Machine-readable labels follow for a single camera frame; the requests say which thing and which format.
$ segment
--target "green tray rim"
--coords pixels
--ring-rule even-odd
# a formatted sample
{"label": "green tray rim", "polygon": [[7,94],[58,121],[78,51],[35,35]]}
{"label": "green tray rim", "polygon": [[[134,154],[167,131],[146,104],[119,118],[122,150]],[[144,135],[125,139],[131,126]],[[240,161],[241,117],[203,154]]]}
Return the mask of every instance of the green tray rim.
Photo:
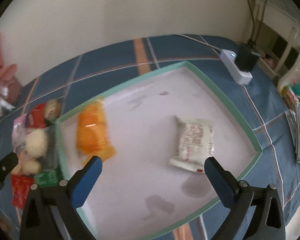
{"label": "green tray rim", "polygon": [[[95,96],[93,98],[90,98],[86,102],[82,103],[81,105],[75,107],[74,109],[70,110],[66,114],[59,117],[56,121],[56,133],[55,134],[56,134],[58,160],[59,160],[60,168],[61,168],[64,179],[69,180],[70,173],[69,173],[68,167],[66,165],[66,155],[64,154],[65,150],[64,150],[64,144],[63,144],[63,136],[62,136],[62,132],[61,132],[61,123],[62,122],[69,119],[70,117],[74,116],[75,114],[81,112],[86,106],[91,104],[96,98],[109,97],[125,88],[130,87],[131,85],[134,85],[136,83],[147,80],[151,77],[154,77],[154,76],[157,76],[157,75],[160,75],[160,74],[172,71],[172,70],[176,70],[176,69],[182,68],[182,67],[187,67],[190,71],[192,71],[220,99],[220,101],[225,105],[225,107],[229,110],[229,112],[234,116],[234,118],[239,123],[239,125],[242,127],[242,129],[248,136],[250,142],[252,143],[252,145],[256,151],[256,155],[253,158],[253,160],[249,163],[249,165],[244,169],[244,171],[237,177],[237,180],[243,179],[249,173],[249,171],[253,168],[253,166],[257,163],[259,158],[261,157],[261,155],[262,155],[261,145],[260,145],[255,133],[251,129],[250,125],[247,123],[247,121],[242,116],[242,114],[239,112],[239,110],[235,107],[235,105],[231,102],[231,100],[221,91],[221,89],[210,78],[208,78],[208,76],[206,76],[200,69],[198,69],[195,65],[191,64],[188,61],[178,62],[178,63],[172,64],[172,65],[166,66],[164,68],[159,68],[157,70],[151,71],[142,76],[138,76],[136,78],[130,79],[120,85],[117,85],[113,88],[110,88],[107,91],[104,91],[103,93],[98,94],[97,96]],[[138,240],[151,240],[151,239],[157,238],[159,236],[165,235],[165,234],[171,232],[172,230],[194,220],[201,214],[208,211],[214,205],[216,205],[219,201],[220,201],[219,198],[216,197],[216,198],[212,199],[211,201],[209,201],[207,204],[205,204],[203,207],[199,208],[197,211],[195,211],[192,214],[190,214],[189,216],[185,217],[184,219],[179,220],[178,222],[176,222],[162,230],[159,230],[158,232],[156,232],[154,234],[139,238]],[[77,212],[80,215],[82,221],[87,226],[87,228],[90,230],[90,232],[97,238],[98,233],[90,225],[82,208],[77,208]]]}

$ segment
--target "round bun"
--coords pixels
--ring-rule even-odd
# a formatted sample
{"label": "round bun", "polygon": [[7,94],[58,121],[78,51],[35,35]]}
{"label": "round bun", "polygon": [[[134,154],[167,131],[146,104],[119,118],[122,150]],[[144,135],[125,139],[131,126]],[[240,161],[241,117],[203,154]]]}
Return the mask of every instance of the round bun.
{"label": "round bun", "polygon": [[41,164],[36,160],[31,160],[22,165],[23,175],[39,174],[41,172]]}
{"label": "round bun", "polygon": [[42,129],[36,129],[26,136],[26,151],[33,158],[45,156],[48,150],[48,136]]}

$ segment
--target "cable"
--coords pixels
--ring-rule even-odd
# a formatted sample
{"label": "cable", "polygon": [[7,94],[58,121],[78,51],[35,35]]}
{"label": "cable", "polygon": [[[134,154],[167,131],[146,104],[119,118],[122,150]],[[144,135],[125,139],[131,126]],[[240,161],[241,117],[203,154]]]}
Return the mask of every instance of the cable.
{"label": "cable", "polygon": [[265,3],[263,5],[262,14],[261,14],[261,20],[260,20],[260,24],[259,24],[258,31],[257,31],[257,36],[256,36],[256,38],[254,39],[254,42],[253,42],[254,44],[256,44],[257,39],[258,39],[259,34],[260,34],[260,29],[261,29],[261,25],[263,23],[263,17],[265,15],[265,10],[266,10],[267,2],[268,2],[268,0],[265,0]]}
{"label": "cable", "polygon": [[248,2],[249,9],[250,9],[251,18],[252,18],[252,31],[251,31],[250,39],[249,39],[249,42],[248,42],[248,43],[250,43],[250,42],[252,42],[252,39],[253,39],[253,36],[254,36],[255,22],[254,22],[254,17],[253,17],[253,12],[252,12],[252,8],[251,8],[250,0],[247,0],[247,2]]}
{"label": "cable", "polygon": [[216,49],[216,50],[221,51],[221,49],[219,49],[219,48],[217,48],[217,47],[215,47],[215,46],[212,46],[212,45],[210,45],[210,44],[208,44],[208,43],[206,43],[206,42],[203,42],[203,41],[198,41],[198,40],[196,40],[196,39],[194,39],[194,38],[185,36],[185,35],[183,35],[183,34],[175,34],[175,36],[181,36],[181,37],[190,39],[190,40],[192,40],[192,41],[197,41],[197,42],[202,43],[203,45],[206,45],[206,46],[208,46],[208,47],[210,47],[210,48],[213,48],[213,49]]}

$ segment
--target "pink stuffed toy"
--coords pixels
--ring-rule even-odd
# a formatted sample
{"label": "pink stuffed toy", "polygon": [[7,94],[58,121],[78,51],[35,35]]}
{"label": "pink stuffed toy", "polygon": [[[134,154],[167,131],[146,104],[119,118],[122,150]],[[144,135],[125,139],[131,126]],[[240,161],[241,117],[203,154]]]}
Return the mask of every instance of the pink stuffed toy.
{"label": "pink stuffed toy", "polygon": [[16,71],[17,66],[15,64],[3,67],[0,46],[0,113],[2,107],[8,110],[14,108],[12,104],[17,100],[22,88],[18,80],[14,77]]}

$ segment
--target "white tray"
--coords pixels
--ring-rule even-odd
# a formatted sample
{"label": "white tray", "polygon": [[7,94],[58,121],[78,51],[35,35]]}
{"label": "white tray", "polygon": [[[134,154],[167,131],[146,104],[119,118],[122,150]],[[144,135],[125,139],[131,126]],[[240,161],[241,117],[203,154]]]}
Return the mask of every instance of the white tray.
{"label": "white tray", "polygon": [[[151,239],[194,219],[216,202],[205,174],[169,165],[178,145],[176,115],[214,121],[214,156],[235,177],[243,177],[259,157],[260,146],[243,117],[218,90],[228,100],[220,101],[214,93],[218,88],[198,71],[188,62],[174,64],[104,95],[117,154],[103,163],[81,214],[98,239]],[[84,106],[58,120],[66,179],[82,168],[75,141],[77,116]]]}

